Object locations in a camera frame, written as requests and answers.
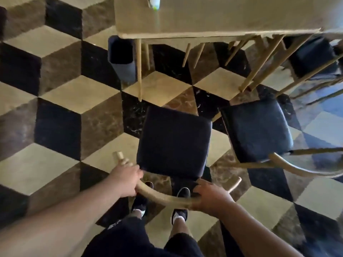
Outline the person's right hand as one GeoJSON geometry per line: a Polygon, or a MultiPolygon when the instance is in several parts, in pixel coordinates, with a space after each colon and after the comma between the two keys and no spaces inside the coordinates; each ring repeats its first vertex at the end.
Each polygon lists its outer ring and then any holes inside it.
{"type": "MultiPolygon", "coordinates": [[[[197,181],[197,185],[201,183],[209,183],[208,181],[199,179],[197,181]]],[[[228,191],[224,188],[212,184],[212,196],[211,196],[211,210],[210,211],[202,211],[210,216],[219,217],[222,213],[225,212],[225,209],[228,206],[234,205],[235,201],[231,197],[228,191]]]]}

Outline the person's left hand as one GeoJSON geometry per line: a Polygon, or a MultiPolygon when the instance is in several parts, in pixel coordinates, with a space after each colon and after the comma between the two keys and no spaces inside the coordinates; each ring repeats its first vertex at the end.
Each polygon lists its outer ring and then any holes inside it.
{"type": "Polygon", "coordinates": [[[106,182],[109,184],[110,191],[116,198],[129,197],[129,167],[138,166],[132,163],[118,164],[109,176],[106,182]]]}

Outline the wooden chair with black seat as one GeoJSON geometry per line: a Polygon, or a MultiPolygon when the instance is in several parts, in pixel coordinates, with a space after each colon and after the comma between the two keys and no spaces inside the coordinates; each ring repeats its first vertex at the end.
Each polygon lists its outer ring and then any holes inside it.
{"type": "Polygon", "coordinates": [[[146,172],[199,181],[206,166],[212,121],[158,107],[147,109],[136,163],[146,172]]]}
{"type": "Polygon", "coordinates": [[[310,37],[288,60],[296,79],[282,88],[277,96],[307,80],[333,80],[343,75],[343,53],[337,54],[329,40],[321,36],[310,37]]]}
{"type": "Polygon", "coordinates": [[[338,178],[343,176],[343,161],[326,170],[309,170],[285,159],[343,152],[343,147],[293,149],[293,139],[284,113],[276,99],[263,99],[222,108],[223,118],[237,161],[233,168],[282,168],[300,177],[338,178]]]}

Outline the person's right forearm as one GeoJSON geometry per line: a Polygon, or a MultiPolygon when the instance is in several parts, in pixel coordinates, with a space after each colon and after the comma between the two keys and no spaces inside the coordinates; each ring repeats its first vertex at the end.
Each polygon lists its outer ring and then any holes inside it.
{"type": "Polygon", "coordinates": [[[304,257],[234,202],[223,202],[211,215],[224,224],[245,257],[304,257]]]}

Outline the person's left forearm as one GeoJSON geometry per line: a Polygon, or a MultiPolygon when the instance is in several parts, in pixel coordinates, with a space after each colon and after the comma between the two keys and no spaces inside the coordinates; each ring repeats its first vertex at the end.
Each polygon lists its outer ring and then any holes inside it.
{"type": "Polygon", "coordinates": [[[23,218],[0,231],[0,257],[64,257],[122,196],[118,184],[101,182],[77,196],[23,218]]]}

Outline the person's black left shoe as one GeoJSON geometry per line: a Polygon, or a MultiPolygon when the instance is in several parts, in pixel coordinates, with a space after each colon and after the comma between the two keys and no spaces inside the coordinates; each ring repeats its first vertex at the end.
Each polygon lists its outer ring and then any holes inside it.
{"type": "Polygon", "coordinates": [[[149,199],[137,192],[131,207],[131,214],[142,219],[147,210],[148,203],[149,199]]]}

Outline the person's black shoe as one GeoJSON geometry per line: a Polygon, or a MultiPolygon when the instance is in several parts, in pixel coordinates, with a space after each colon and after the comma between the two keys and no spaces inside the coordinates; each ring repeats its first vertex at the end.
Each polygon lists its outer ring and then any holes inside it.
{"type": "Polygon", "coordinates": [[[131,207],[131,214],[142,219],[147,210],[148,203],[149,199],[137,192],[131,207]]]}
{"type": "MultiPolygon", "coordinates": [[[[178,191],[176,197],[177,198],[190,198],[191,192],[189,188],[183,187],[178,191]]],[[[184,222],[186,222],[188,218],[188,210],[187,209],[174,209],[173,214],[171,216],[171,224],[174,225],[174,221],[179,218],[181,218],[184,222]]]]}

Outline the person's black right shoe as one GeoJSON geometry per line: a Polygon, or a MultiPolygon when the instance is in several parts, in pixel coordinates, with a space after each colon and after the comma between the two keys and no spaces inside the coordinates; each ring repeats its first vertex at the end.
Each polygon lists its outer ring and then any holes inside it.
{"type": "MultiPolygon", "coordinates": [[[[177,198],[190,198],[191,192],[189,188],[183,187],[178,191],[176,197],[177,198]]],[[[174,209],[173,214],[171,216],[171,224],[174,225],[174,221],[179,218],[181,218],[184,222],[186,222],[188,218],[188,210],[187,209],[174,209]]]]}

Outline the person's black shorts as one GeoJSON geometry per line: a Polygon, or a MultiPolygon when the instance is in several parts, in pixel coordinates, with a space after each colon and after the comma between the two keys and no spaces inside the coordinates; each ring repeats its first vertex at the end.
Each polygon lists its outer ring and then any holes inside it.
{"type": "Polygon", "coordinates": [[[171,237],[164,248],[150,243],[143,220],[124,218],[96,235],[81,257],[204,257],[186,233],[171,237]]]}

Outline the dark square waste bin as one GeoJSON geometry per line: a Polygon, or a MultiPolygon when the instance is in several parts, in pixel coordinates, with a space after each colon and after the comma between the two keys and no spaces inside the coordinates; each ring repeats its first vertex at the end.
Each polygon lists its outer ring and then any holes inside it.
{"type": "Polygon", "coordinates": [[[136,82],[134,47],[132,39],[122,39],[117,35],[112,35],[108,39],[108,62],[121,82],[136,82]]]}

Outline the light wooden table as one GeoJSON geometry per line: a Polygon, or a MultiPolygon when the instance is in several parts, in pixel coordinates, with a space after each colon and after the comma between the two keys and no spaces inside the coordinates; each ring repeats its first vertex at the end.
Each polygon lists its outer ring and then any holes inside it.
{"type": "Polygon", "coordinates": [[[133,39],[142,101],[141,47],[143,40],[171,38],[250,37],[275,35],[239,91],[254,90],[263,80],[253,77],[286,35],[307,34],[297,40],[263,78],[271,74],[313,34],[343,34],[343,0],[161,0],[159,10],[148,0],[114,0],[117,33],[133,39]]]}

